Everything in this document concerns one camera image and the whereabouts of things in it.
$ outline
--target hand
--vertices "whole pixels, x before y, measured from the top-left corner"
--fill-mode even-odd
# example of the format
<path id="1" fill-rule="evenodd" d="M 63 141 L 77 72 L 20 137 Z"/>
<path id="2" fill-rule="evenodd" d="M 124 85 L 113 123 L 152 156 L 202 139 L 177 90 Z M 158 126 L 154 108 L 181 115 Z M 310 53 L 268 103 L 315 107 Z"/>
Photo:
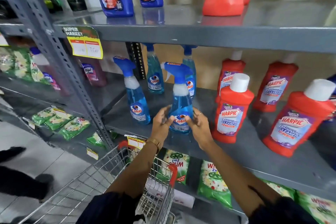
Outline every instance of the hand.
<path id="1" fill-rule="evenodd" d="M 208 118 L 195 107 L 193 107 L 193 110 L 194 119 L 192 120 L 189 116 L 186 116 L 185 121 L 192 129 L 192 134 L 198 142 L 199 147 L 204 150 L 209 143 L 213 142 Z"/>
<path id="2" fill-rule="evenodd" d="M 171 105 L 161 108 L 161 110 L 153 118 L 153 128 L 150 137 L 158 140 L 161 146 L 163 145 L 163 142 L 168 136 L 169 126 L 174 121 L 174 116 L 170 116 L 169 119 L 167 120 L 170 108 Z"/>

